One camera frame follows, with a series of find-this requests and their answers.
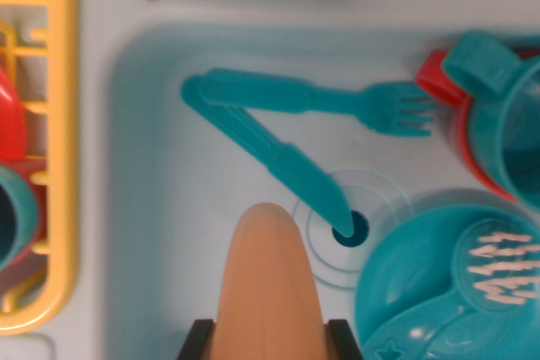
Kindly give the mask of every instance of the red rim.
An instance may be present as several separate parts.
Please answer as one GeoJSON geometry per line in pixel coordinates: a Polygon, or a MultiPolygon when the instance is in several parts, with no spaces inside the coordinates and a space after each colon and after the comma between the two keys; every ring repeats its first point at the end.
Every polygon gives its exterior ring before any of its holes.
{"type": "MultiPolygon", "coordinates": [[[[454,132],[456,138],[455,141],[458,153],[462,156],[463,163],[467,169],[469,169],[471,174],[496,196],[516,202],[517,200],[515,197],[495,183],[491,177],[483,171],[473,156],[467,137],[467,123],[474,98],[456,86],[450,78],[446,76],[442,68],[442,62],[447,54],[447,51],[433,51],[418,71],[415,82],[424,92],[430,94],[434,99],[454,108],[451,131],[454,132]]],[[[517,54],[522,59],[527,59],[540,55],[540,49],[522,49],[517,51],[517,54]]]]}

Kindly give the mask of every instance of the plastic utensil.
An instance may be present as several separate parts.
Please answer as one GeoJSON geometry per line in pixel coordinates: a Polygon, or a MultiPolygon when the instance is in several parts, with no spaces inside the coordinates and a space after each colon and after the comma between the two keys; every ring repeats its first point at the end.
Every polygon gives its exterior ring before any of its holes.
{"type": "Polygon", "coordinates": [[[354,233],[353,216],[343,192],[298,148],[280,142],[244,110],[210,105],[199,95],[200,76],[187,79],[181,96],[187,105],[244,148],[341,235],[354,233]]]}
{"type": "Polygon", "coordinates": [[[26,154],[24,109],[15,87],[0,67],[0,160],[21,160],[26,154]]]}
{"type": "Polygon", "coordinates": [[[369,129],[395,137],[428,137],[430,97],[413,83],[382,83],[363,92],[318,88],[306,81],[216,69],[202,77],[202,99],[218,105],[303,113],[308,110],[356,116],[369,129]]]}
{"type": "Polygon", "coordinates": [[[534,358],[527,354],[538,349],[540,272],[530,259],[540,255],[538,241],[534,225],[484,206],[443,207],[398,228],[370,258],[357,292],[366,360],[534,358]],[[495,262],[514,271],[495,271],[495,262]]]}
{"type": "Polygon", "coordinates": [[[467,134],[479,166],[519,201],[540,209],[540,57],[522,61],[492,37],[471,32],[443,68],[474,97],[467,134]]]}

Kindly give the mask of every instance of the drain hole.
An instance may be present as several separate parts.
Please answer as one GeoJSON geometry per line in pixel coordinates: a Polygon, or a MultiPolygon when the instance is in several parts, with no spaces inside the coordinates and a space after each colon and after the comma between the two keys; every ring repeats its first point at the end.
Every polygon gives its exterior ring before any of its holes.
{"type": "Polygon", "coordinates": [[[355,248],[360,246],[367,239],[370,234],[370,222],[368,218],[362,215],[358,211],[351,211],[353,214],[354,234],[350,238],[345,238],[336,229],[332,229],[334,239],[341,245],[347,248],[355,248]]]}

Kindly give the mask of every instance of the teal fork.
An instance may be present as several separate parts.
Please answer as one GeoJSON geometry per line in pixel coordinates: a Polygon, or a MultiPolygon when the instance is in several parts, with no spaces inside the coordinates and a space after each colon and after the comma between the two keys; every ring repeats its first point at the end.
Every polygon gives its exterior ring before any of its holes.
{"type": "Polygon", "coordinates": [[[214,69],[202,76],[201,98],[212,105],[303,113],[348,114],[369,129],[394,137],[428,137],[432,99],[413,83],[380,83],[362,92],[324,89],[304,80],[214,69]]]}

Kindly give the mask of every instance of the cup handle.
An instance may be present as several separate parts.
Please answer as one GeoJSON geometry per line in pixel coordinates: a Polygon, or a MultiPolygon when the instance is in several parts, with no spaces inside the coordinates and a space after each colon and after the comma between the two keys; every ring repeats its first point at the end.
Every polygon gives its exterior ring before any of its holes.
{"type": "Polygon", "coordinates": [[[521,59],[495,38],[466,33],[443,61],[450,79],[479,99],[503,99],[522,72],[521,59]]]}

